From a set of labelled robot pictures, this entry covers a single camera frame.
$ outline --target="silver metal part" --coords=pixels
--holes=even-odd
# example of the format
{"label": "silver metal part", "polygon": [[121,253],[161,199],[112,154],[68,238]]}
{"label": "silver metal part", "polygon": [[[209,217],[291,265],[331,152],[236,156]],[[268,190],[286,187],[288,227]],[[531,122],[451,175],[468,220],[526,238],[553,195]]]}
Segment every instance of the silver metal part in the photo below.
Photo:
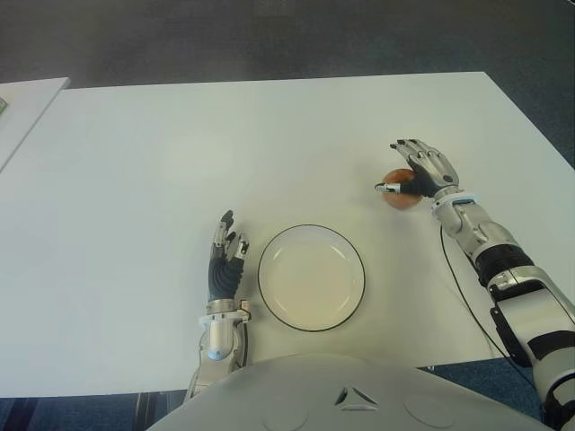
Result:
{"label": "silver metal part", "polygon": [[184,402],[244,366],[241,359],[245,349],[243,325],[240,323],[234,326],[232,354],[220,361],[214,361],[208,356],[209,334],[208,331],[204,332],[199,342],[199,367],[191,379]]}
{"label": "silver metal part", "polygon": [[527,344],[530,340],[557,330],[575,330],[570,317],[547,289],[499,301],[497,305],[531,364],[537,359]]}
{"label": "silver metal part", "polygon": [[234,300],[210,301],[208,314],[199,319],[199,324],[208,333],[208,357],[213,361],[227,358],[234,348],[234,327],[238,322],[250,320],[250,314],[236,309]]}
{"label": "silver metal part", "polygon": [[217,224],[216,231],[214,232],[214,246],[224,247],[226,244],[227,236],[227,226],[225,222],[219,222]]}
{"label": "silver metal part", "polygon": [[[561,378],[575,373],[575,347],[567,347],[555,350],[541,361],[533,363],[533,380],[537,388],[539,399],[544,401],[547,393],[553,387],[555,382]],[[562,404],[575,399],[575,392],[571,393],[571,398],[565,400]]]}
{"label": "silver metal part", "polygon": [[401,193],[401,188],[401,183],[385,184],[380,182],[379,184],[376,184],[376,191],[380,191],[382,193]]}
{"label": "silver metal part", "polygon": [[434,207],[437,207],[434,210],[435,217],[447,235],[457,241],[472,261],[475,261],[483,251],[496,245],[518,246],[513,235],[505,227],[491,220],[480,205],[468,202],[437,206],[436,203],[434,203]]}
{"label": "silver metal part", "polygon": [[186,400],[223,379],[235,369],[245,366],[244,325],[251,319],[249,303],[235,306],[233,299],[210,301],[207,315],[199,319],[204,328],[199,343],[199,367],[191,379]]}
{"label": "silver metal part", "polygon": [[575,324],[575,307],[563,292],[559,290],[559,287],[557,287],[547,273],[539,267],[524,266],[500,272],[490,280],[488,286],[495,286],[498,290],[504,292],[514,286],[524,285],[530,281],[537,281],[545,286],[567,314],[571,322]]}
{"label": "silver metal part", "polygon": [[250,242],[248,241],[247,237],[241,233],[240,238],[237,242],[237,250],[235,251],[235,257],[241,260],[245,259],[245,255],[250,248]]}

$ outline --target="robot finger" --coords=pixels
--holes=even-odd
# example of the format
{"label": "robot finger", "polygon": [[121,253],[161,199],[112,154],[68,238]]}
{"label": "robot finger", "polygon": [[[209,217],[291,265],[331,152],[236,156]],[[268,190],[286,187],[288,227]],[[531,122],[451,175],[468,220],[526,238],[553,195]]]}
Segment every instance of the robot finger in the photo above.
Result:
{"label": "robot finger", "polygon": [[237,242],[237,250],[235,251],[234,257],[244,260],[249,248],[250,242],[243,233],[240,233],[240,238]]}
{"label": "robot finger", "polygon": [[413,150],[406,143],[407,141],[405,139],[398,139],[397,144],[391,144],[389,146],[391,146],[394,150],[397,150],[405,160],[409,160],[410,155],[413,153]]}
{"label": "robot finger", "polygon": [[227,212],[222,215],[221,221],[226,224],[226,230],[232,227],[232,224],[234,224],[234,211],[228,209]]}

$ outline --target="cable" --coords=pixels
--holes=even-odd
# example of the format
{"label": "cable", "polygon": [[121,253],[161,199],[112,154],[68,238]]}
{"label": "cable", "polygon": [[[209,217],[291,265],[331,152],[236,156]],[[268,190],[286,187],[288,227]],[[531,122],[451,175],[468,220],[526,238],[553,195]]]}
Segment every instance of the cable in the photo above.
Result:
{"label": "cable", "polygon": [[243,365],[248,363],[248,325],[243,324]]}
{"label": "cable", "polygon": [[469,313],[471,314],[471,317],[473,317],[473,320],[475,321],[475,323],[477,323],[477,326],[479,326],[479,329],[482,330],[483,335],[485,337],[487,337],[487,339],[491,342],[491,344],[497,348],[497,350],[501,353],[501,355],[505,358],[505,360],[507,361],[507,363],[511,366],[511,368],[513,368],[515,371],[517,371],[517,373],[521,376],[521,378],[523,380],[525,380],[529,386],[531,386],[533,388],[534,391],[536,391],[535,386],[529,381],[529,379],[527,379],[525,377],[525,375],[521,372],[521,370],[519,370],[519,368],[513,364],[513,362],[511,361],[511,359],[509,359],[507,356],[505,356],[505,353],[503,353],[503,350],[500,349],[500,347],[497,345],[497,343],[495,343],[495,341],[493,341],[493,339],[491,338],[491,335],[489,335],[489,333],[487,332],[487,330],[480,324],[479,320],[477,319],[477,317],[475,316],[475,313],[473,312],[471,306],[469,305],[469,303],[467,302],[467,298],[465,298],[464,292],[463,290],[461,290],[461,286],[459,285],[459,281],[457,280],[457,276],[455,271],[453,270],[453,267],[451,266],[451,262],[449,261],[449,257],[447,256],[447,252],[446,252],[446,245],[443,241],[443,226],[439,227],[439,238],[441,239],[441,249],[443,250],[443,255],[446,258],[446,262],[447,265],[449,266],[449,270],[451,271],[451,275],[453,276],[454,281],[456,282],[456,286],[457,286],[457,290],[459,291],[459,294],[461,295],[462,299],[464,300],[465,306],[467,307],[467,311],[469,311]]}

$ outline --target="gray carpet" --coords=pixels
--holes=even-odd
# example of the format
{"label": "gray carpet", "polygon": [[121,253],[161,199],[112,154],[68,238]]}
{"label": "gray carpet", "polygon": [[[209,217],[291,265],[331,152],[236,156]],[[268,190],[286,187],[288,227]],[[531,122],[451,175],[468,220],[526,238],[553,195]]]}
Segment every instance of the gray carpet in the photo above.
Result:
{"label": "gray carpet", "polygon": [[0,82],[483,70],[573,164],[573,11],[567,0],[2,0]]}

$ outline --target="robot forearm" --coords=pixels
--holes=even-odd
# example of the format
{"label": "robot forearm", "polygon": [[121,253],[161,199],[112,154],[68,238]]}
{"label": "robot forearm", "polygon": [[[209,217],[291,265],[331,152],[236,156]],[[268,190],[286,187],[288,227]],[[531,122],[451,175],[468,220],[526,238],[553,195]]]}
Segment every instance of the robot forearm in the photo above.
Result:
{"label": "robot forearm", "polygon": [[459,189],[457,173],[442,153],[417,139],[400,139],[391,147],[413,169],[414,179],[376,189],[434,199],[434,216],[491,295],[491,317],[505,348],[517,364],[533,367],[545,424],[561,429],[575,421],[573,304],[473,194]]}

